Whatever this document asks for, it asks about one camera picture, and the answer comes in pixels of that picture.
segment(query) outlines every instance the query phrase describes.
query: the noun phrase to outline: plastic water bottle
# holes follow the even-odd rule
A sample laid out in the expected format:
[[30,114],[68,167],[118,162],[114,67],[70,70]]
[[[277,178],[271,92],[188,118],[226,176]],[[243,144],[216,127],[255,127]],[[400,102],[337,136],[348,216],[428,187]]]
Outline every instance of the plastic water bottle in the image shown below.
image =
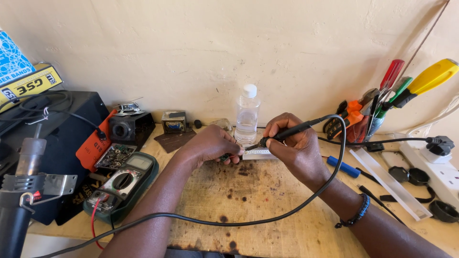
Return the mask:
[[242,95],[236,99],[237,124],[234,137],[242,145],[253,144],[257,138],[258,111],[261,101],[256,98],[257,87],[247,84]]

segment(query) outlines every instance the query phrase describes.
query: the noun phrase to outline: blue battery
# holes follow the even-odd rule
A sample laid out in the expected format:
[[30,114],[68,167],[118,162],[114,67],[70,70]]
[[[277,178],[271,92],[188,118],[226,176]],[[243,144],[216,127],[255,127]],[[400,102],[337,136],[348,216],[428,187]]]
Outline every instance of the blue battery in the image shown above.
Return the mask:
[[[330,156],[327,159],[327,164],[332,165],[333,167],[336,167],[336,164],[338,164],[337,158]],[[360,171],[356,168],[353,168],[349,165],[347,165],[344,162],[341,162],[340,170],[353,178],[357,178],[360,175]]]

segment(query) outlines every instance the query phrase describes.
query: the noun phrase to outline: blue beaded bracelet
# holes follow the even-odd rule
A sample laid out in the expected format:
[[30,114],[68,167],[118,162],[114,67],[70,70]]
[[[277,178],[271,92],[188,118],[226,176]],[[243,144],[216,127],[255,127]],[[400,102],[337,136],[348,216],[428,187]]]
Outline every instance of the blue beaded bracelet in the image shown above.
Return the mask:
[[340,219],[340,222],[335,225],[336,229],[340,229],[341,227],[350,227],[354,225],[357,221],[359,221],[367,212],[368,207],[370,206],[370,198],[366,194],[360,194],[361,197],[364,198],[364,202],[362,203],[362,206],[360,206],[360,209],[358,210],[357,214],[354,215],[350,220],[347,222]]

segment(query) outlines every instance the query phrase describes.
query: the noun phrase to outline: stained wooden surface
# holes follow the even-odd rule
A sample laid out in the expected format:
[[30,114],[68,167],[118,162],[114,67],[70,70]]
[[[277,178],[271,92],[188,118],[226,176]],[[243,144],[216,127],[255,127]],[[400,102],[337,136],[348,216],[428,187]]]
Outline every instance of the stained wooden surface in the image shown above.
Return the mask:
[[[162,127],[157,126],[147,141],[146,148],[142,149],[143,152],[156,157],[160,163],[160,171],[173,155],[167,154],[153,140],[161,134]],[[319,143],[323,156],[338,157],[338,145],[322,141]],[[386,149],[397,148],[397,144],[386,145]],[[387,168],[379,154],[371,155]],[[362,167],[348,149],[344,162],[353,167]],[[363,176],[354,179],[340,172],[337,178],[356,192],[360,192],[356,187],[360,184],[376,196],[388,194],[384,188]],[[415,197],[429,196],[425,187],[409,183],[403,183],[403,186]],[[292,210],[311,194],[312,192],[299,183],[279,160],[249,160],[227,166],[211,161],[193,172],[185,186],[176,213],[223,222],[268,219]],[[410,229],[453,257],[459,258],[459,223],[448,224],[435,219],[416,222],[398,203],[390,203],[387,206]],[[288,218],[255,226],[215,227],[174,219],[170,230],[169,248],[260,257],[368,257],[350,230],[334,228],[338,221],[338,216],[319,198]],[[96,234],[110,229],[109,225],[95,221]],[[54,222],[49,226],[34,223],[28,232],[85,240],[92,238],[90,217],[84,212],[62,226],[57,226]]]

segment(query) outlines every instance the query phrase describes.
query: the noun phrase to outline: white cable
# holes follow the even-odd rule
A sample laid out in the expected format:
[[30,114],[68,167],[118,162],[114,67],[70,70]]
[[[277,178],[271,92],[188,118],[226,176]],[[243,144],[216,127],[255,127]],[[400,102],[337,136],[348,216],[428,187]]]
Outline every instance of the white cable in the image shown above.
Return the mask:
[[451,115],[452,113],[456,112],[456,110],[459,109],[459,105],[456,105],[456,103],[459,101],[459,95],[456,95],[453,100],[449,103],[449,105],[440,113],[440,116],[435,118],[435,119],[432,119],[428,122],[425,122],[425,123],[422,123],[422,124],[419,124],[417,126],[415,126],[414,128],[412,128],[411,130],[409,130],[406,135],[408,137],[411,137],[411,134],[414,133],[415,131],[425,127],[425,126],[429,126],[429,128],[426,129],[426,131],[424,132],[424,137],[429,133],[430,131],[430,128],[435,125],[436,123],[438,123],[438,121],[442,120],[443,118]]

